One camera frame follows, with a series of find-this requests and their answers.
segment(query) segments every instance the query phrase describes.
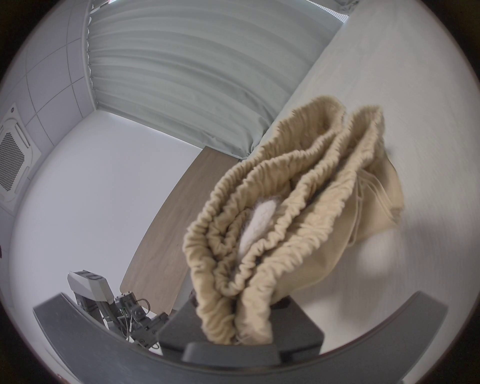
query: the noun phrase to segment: gray curtain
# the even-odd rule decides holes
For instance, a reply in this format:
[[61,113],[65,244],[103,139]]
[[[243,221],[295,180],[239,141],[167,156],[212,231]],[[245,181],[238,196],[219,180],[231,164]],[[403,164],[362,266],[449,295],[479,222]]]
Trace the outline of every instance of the gray curtain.
[[341,25],[306,0],[118,0],[89,24],[98,108],[245,158]]

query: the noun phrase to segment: beige fabric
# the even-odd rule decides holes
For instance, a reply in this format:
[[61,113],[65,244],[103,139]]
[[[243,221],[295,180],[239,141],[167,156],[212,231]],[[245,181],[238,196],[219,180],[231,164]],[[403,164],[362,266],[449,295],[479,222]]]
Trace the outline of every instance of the beige fabric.
[[[271,303],[320,281],[349,244],[398,221],[403,195],[384,151],[381,109],[363,107],[345,126],[344,115],[330,96],[293,111],[227,172],[190,225],[183,249],[210,341],[271,343]],[[272,196],[282,202],[270,229],[232,277],[241,228]]]

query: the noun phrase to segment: ceiling air conditioner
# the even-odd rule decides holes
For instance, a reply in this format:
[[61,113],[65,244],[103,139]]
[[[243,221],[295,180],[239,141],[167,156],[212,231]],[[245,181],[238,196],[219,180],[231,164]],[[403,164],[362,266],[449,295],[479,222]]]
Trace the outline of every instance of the ceiling air conditioner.
[[40,155],[13,104],[0,126],[0,205],[7,211],[13,213],[25,180]]

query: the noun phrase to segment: black cable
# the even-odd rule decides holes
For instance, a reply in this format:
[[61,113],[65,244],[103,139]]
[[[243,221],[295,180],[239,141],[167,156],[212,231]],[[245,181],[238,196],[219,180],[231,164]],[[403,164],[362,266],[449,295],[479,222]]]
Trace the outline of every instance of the black cable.
[[137,301],[145,301],[147,303],[148,312],[146,313],[146,315],[148,315],[150,313],[150,309],[151,309],[150,303],[148,302],[148,300],[147,299],[138,299]]

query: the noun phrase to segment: wooden board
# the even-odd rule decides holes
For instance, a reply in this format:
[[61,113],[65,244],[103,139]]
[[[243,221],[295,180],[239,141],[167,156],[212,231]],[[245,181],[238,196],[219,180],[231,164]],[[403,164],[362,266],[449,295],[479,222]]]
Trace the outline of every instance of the wooden board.
[[140,242],[120,292],[147,299],[153,313],[170,314],[188,271],[182,251],[187,226],[238,159],[206,147],[183,174]]

